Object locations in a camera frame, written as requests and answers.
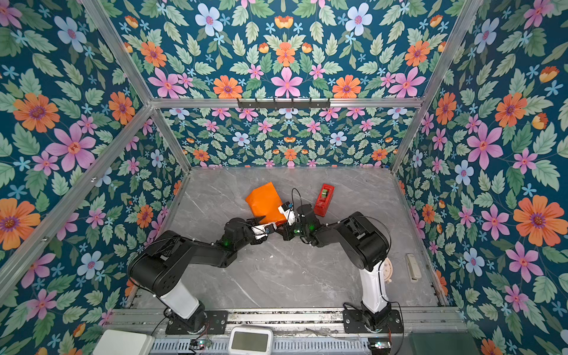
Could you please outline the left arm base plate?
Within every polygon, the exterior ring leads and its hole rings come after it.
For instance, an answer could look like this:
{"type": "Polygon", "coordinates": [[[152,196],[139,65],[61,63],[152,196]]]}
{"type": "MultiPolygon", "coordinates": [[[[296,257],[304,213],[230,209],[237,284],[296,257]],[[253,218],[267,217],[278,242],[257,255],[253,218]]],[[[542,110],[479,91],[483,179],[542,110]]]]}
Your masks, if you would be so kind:
{"type": "Polygon", "coordinates": [[[167,313],[168,324],[166,335],[221,335],[226,331],[229,312],[197,310],[188,319],[176,313],[167,313]]]}

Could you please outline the white remote by wall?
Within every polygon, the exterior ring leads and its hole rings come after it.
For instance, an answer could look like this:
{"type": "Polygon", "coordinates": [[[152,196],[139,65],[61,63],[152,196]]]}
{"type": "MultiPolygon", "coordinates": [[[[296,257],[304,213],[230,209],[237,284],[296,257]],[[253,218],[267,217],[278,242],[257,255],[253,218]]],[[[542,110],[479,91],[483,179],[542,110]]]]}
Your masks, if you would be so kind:
{"type": "Polygon", "coordinates": [[[412,283],[417,283],[422,279],[422,272],[420,265],[414,254],[406,254],[405,260],[407,263],[408,275],[412,283]]]}

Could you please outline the black hook rail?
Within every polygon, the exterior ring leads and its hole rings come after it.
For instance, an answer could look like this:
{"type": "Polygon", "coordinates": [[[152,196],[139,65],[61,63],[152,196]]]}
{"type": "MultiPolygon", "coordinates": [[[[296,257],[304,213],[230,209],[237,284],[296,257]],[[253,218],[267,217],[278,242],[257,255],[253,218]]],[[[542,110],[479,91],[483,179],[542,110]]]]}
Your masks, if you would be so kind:
{"type": "Polygon", "coordinates": [[[241,109],[327,109],[330,99],[238,99],[241,109]]]}

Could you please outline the white round clock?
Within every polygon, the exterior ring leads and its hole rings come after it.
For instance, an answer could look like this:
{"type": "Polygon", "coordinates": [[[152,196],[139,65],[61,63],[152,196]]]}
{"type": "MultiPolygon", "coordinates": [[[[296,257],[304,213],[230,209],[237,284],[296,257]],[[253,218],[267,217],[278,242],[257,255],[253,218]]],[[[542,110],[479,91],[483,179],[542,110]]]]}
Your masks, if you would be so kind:
{"type": "Polygon", "coordinates": [[[380,270],[382,272],[385,283],[391,283],[393,276],[393,264],[388,257],[381,264],[380,270]]]}

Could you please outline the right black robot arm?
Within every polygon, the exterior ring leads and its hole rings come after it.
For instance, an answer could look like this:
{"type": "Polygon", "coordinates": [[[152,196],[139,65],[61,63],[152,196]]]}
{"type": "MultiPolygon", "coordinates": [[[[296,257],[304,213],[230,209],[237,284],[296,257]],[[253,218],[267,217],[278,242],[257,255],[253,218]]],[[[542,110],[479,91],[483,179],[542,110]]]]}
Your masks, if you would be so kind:
{"type": "Polygon", "coordinates": [[[362,283],[359,321],[369,331],[382,329],[392,310],[387,296],[384,269],[391,249],[389,234],[383,234],[370,218],[360,212],[334,223],[321,223],[312,206],[304,204],[285,211],[286,222],[277,223],[277,232],[287,241],[300,238],[303,243],[323,248],[339,244],[359,269],[362,283]]]}

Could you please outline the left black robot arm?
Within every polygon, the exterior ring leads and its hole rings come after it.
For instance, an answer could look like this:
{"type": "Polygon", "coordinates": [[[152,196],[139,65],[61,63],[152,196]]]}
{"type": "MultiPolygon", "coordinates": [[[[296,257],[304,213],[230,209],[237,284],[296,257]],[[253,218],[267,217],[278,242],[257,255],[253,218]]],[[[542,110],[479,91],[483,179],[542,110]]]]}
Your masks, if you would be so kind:
{"type": "Polygon", "coordinates": [[[170,313],[172,321],[186,327],[200,328],[204,323],[204,305],[182,282],[189,266],[230,266],[238,252],[259,245],[274,231],[274,225],[260,225],[257,219],[232,218],[224,226],[222,237],[205,243],[168,230],[149,243],[128,265],[131,281],[157,297],[170,313]]]}

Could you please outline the red tape dispenser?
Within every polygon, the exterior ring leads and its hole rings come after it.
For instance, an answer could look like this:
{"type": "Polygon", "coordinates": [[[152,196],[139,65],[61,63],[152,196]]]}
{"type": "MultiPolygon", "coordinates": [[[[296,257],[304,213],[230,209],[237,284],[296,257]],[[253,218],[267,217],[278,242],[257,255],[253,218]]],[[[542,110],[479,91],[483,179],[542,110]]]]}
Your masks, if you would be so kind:
{"type": "Polygon", "coordinates": [[[327,183],[324,183],[322,185],[322,188],[319,192],[319,195],[317,197],[316,204],[315,204],[315,207],[314,207],[314,213],[317,216],[325,217],[325,215],[327,214],[328,208],[331,204],[331,200],[332,200],[333,195],[334,195],[334,190],[335,190],[335,188],[333,186],[327,184],[327,183]],[[322,196],[321,196],[321,192],[322,192],[323,189],[329,190],[329,194],[328,194],[327,198],[322,198],[322,196]]]}

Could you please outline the green mat bottom right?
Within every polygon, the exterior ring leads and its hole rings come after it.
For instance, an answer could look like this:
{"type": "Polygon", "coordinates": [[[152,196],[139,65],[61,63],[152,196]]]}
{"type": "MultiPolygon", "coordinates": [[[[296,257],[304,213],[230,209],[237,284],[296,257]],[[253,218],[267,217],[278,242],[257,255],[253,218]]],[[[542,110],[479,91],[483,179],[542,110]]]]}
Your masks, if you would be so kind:
{"type": "Polygon", "coordinates": [[[414,354],[479,355],[473,337],[468,333],[412,333],[414,354]]]}

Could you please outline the white display device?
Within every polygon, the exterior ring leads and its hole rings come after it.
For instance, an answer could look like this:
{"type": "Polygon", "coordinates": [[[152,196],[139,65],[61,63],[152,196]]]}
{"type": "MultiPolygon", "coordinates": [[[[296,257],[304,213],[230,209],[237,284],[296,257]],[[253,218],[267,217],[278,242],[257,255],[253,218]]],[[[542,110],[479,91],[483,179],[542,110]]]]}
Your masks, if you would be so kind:
{"type": "Polygon", "coordinates": [[[269,355],[273,351],[274,333],[270,328],[238,326],[231,331],[229,354],[269,355]]]}

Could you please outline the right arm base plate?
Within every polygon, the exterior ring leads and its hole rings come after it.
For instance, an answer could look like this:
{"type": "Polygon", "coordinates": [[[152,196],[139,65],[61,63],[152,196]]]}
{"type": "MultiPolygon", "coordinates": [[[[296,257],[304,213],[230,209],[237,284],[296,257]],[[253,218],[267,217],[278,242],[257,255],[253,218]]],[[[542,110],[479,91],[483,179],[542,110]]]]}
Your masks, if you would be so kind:
{"type": "Polygon", "coordinates": [[[346,334],[402,334],[404,332],[404,322],[400,312],[393,309],[386,309],[379,315],[344,309],[343,326],[346,334]]]}

